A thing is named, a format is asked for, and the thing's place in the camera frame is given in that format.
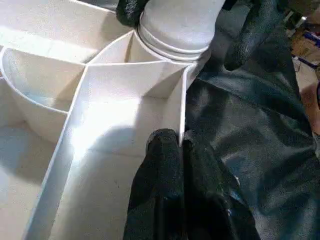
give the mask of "white surface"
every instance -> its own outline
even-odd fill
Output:
[[[70,63],[3,48],[0,69],[13,99],[30,127],[58,141],[84,64]]]
[[[150,0],[140,17],[139,34],[155,52],[177,61],[195,61],[215,35],[225,0]]]
[[[25,123],[0,127],[1,239],[22,238],[54,149]]]
[[[173,62],[129,31],[74,0],[0,1],[0,159],[14,166],[0,167],[1,237],[20,239],[36,203],[22,239],[121,239],[146,141],[159,128],[181,141],[186,89],[203,64]]]
[[[184,125],[187,81],[180,70],[168,75],[166,64],[87,67],[26,239],[122,238],[149,135]],[[172,76],[174,86],[161,84]]]
[[[0,1],[0,45],[87,62],[128,32],[113,12],[74,0]]]
[[[90,64],[141,63],[164,60],[150,51],[139,39],[136,31],[130,31],[103,49]]]

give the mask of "gloved finger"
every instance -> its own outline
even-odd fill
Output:
[[[286,1],[283,0],[262,0],[254,4],[245,19],[239,36],[227,51],[224,62],[227,70],[238,69],[250,58],[283,20],[285,5]]]
[[[116,17],[123,25],[136,27],[149,0],[119,0]]]
[[[184,240],[183,163],[175,131],[153,132],[131,186],[123,240]]]

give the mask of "plastic tray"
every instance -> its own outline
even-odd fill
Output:
[[[0,16],[0,236],[121,239],[148,136],[182,140],[200,61],[162,57],[74,0],[3,0]]]

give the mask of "gloved hand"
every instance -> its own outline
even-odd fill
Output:
[[[124,25],[136,27],[148,1],[119,0],[117,18]],[[230,9],[234,3],[234,0],[226,0],[223,8]],[[224,64],[227,70],[238,69],[250,58],[275,26],[283,20],[286,6],[287,0],[254,0],[242,31],[227,52]]]
[[[259,240],[236,178],[209,144],[160,129],[132,183],[124,240]]]

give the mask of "compartment floor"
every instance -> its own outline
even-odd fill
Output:
[[[132,180],[149,135],[162,127],[165,104],[143,97],[74,108],[83,118],[50,240],[122,239]]]
[[[0,239],[22,238],[54,149],[26,123],[0,128]]]
[[[71,62],[86,63],[98,53],[97,49],[32,35],[0,27],[0,45],[31,54]]]

